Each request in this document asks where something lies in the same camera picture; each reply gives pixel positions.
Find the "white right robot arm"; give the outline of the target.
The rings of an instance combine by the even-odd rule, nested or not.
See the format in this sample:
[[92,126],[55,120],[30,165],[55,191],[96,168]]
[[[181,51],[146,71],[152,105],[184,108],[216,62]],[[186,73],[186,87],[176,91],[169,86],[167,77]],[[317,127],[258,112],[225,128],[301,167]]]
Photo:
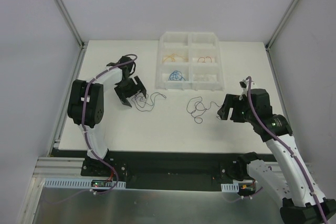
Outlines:
[[277,203],[283,223],[327,223],[335,215],[335,200],[327,199],[309,174],[289,123],[273,113],[265,89],[227,94],[217,115],[221,120],[250,123],[271,150],[283,179],[255,152],[240,155],[227,175],[238,181],[256,180]]

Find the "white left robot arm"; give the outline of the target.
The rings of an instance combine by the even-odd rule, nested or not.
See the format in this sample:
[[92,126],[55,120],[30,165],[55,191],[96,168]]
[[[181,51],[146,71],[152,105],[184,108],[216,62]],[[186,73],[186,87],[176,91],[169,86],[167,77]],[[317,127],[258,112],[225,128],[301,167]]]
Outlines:
[[88,80],[76,79],[71,86],[67,115],[78,125],[87,147],[87,156],[96,161],[92,169],[99,176],[110,173],[111,164],[105,160],[108,147],[104,140],[102,119],[104,95],[113,89],[121,104],[132,107],[129,98],[137,94],[146,96],[146,88],[136,70],[136,54],[126,54],[117,62],[110,62],[104,70]]

